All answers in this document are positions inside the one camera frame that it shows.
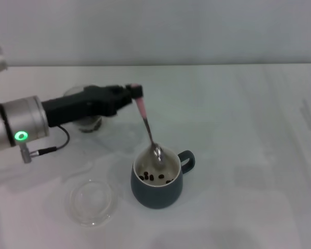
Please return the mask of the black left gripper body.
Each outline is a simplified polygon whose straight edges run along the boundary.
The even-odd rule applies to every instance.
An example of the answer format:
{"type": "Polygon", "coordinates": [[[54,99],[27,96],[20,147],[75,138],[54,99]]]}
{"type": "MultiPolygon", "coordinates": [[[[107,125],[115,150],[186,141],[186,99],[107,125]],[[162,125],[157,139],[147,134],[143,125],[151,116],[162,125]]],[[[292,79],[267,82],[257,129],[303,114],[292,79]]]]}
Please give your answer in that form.
{"type": "Polygon", "coordinates": [[[48,126],[55,127],[86,117],[115,116],[115,94],[129,93],[122,86],[88,86],[81,92],[43,101],[48,126]]]}

